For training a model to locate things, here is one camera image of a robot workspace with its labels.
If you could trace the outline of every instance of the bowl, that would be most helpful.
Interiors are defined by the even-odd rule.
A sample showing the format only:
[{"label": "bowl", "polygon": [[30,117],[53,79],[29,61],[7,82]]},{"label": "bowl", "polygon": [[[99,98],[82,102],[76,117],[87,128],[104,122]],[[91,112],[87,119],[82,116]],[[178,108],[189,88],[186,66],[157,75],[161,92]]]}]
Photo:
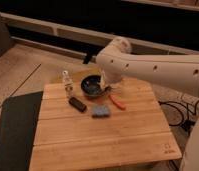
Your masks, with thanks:
[{"label": "bowl", "polygon": [[109,87],[102,89],[100,86],[100,75],[89,75],[81,82],[81,89],[87,97],[96,98],[105,95]]}]

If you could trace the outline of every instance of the wooden plank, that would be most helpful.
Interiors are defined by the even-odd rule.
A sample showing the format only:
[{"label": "wooden plank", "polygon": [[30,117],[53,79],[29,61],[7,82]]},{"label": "wooden plank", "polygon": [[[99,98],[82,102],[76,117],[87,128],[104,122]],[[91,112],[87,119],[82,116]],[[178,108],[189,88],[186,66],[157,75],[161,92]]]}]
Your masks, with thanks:
[{"label": "wooden plank", "polygon": [[105,119],[84,117],[39,120],[34,145],[119,138],[170,131],[160,109],[112,113]]},{"label": "wooden plank", "polygon": [[[113,111],[115,111],[115,113],[121,112],[120,110],[117,110],[116,106],[114,106],[107,97],[95,100],[93,99],[91,101],[87,100],[84,96],[78,96],[78,93],[77,97],[79,97],[79,99],[88,106],[88,111],[90,110],[91,106],[96,104],[101,104],[103,101],[104,104],[109,105],[111,112]],[[128,112],[142,111],[143,109],[145,109],[146,103],[148,104],[148,110],[159,108],[157,102],[155,101],[153,92],[150,91],[142,93],[140,92],[134,93],[133,99],[121,98],[121,101],[127,104],[126,107]],[[42,100],[39,120],[58,119],[66,117],[81,117],[81,116],[83,115],[81,115],[80,112],[69,106],[67,99],[48,99],[48,100]]]},{"label": "wooden plank", "polygon": [[[83,97],[84,94],[80,88],[80,82],[74,83],[74,93],[76,96]],[[124,80],[120,83],[119,87],[120,89],[113,90],[115,94],[121,96],[121,97],[128,97],[130,93],[134,92],[140,92],[140,91],[152,91],[152,88],[150,87],[150,84],[141,81],[135,78],[124,78]],[[43,99],[60,99],[60,98],[66,98],[64,85],[62,83],[58,84],[48,84],[44,88],[44,94]]]},{"label": "wooden plank", "polygon": [[35,146],[30,171],[88,170],[181,157],[171,133]]}]

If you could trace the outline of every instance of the black cable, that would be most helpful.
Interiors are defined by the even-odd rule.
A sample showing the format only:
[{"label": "black cable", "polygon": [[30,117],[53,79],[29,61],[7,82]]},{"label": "black cable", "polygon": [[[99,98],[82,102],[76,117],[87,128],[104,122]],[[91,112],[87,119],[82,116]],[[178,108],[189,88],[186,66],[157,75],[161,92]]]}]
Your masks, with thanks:
[{"label": "black cable", "polygon": [[[174,103],[174,104],[178,104],[178,105],[184,107],[184,108],[187,110],[187,106],[185,106],[184,104],[182,104],[182,103],[180,103],[180,102],[175,102],[175,101],[165,101],[165,102],[161,102],[161,101],[159,101],[159,103],[160,103],[160,104]],[[194,111],[191,111],[190,109],[188,109],[188,111],[189,111],[191,114],[195,115],[195,107],[193,106],[193,108],[194,108]]]},{"label": "black cable", "polygon": [[194,113],[195,113],[195,116],[197,115],[198,105],[199,105],[199,100],[198,100],[198,101],[195,103],[195,105],[194,105]]},{"label": "black cable", "polygon": [[180,116],[181,116],[181,120],[180,120],[179,123],[176,123],[176,124],[169,123],[169,126],[181,126],[184,123],[184,121],[185,121],[184,115],[183,115],[182,111],[178,107],[176,107],[176,106],[174,106],[172,104],[169,104],[169,103],[165,103],[165,102],[160,103],[160,105],[167,105],[167,106],[170,106],[170,107],[176,109],[179,112]]},{"label": "black cable", "polygon": [[177,167],[176,163],[173,160],[169,160],[169,164],[173,166],[175,171],[179,171],[179,168]]}]

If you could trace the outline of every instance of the blue sponge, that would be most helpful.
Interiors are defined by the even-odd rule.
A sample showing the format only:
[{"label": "blue sponge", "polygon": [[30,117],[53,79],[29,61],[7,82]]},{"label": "blue sponge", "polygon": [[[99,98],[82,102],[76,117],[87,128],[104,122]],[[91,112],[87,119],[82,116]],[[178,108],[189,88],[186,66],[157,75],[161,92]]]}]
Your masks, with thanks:
[{"label": "blue sponge", "polygon": [[92,107],[92,117],[108,117],[110,110],[107,105],[97,105]]}]

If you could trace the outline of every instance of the tiled floor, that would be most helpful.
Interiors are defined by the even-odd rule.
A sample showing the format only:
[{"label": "tiled floor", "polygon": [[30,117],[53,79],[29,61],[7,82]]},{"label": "tiled floor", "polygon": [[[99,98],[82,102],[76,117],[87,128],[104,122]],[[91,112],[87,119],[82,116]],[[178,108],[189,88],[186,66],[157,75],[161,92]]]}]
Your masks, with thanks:
[{"label": "tiled floor", "polygon": [[[95,66],[93,63],[83,65],[82,60],[79,59],[17,44],[0,58],[0,112],[2,102],[9,96],[43,90],[44,84],[60,76],[63,70],[68,70],[71,74]],[[158,100],[181,100],[182,93],[156,85],[153,85],[153,89]],[[187,95],[184,98],[191,103],[196,100]],[[173,110],[164,108],[164,112],[167,117],[174,119]],[[174,128],[173,131],[183,151],[187,135],[179,128]],[[169,168],[167,162],[160,162],[153,169],[137,169],[130,166],[104,170],[168,171]]]}]

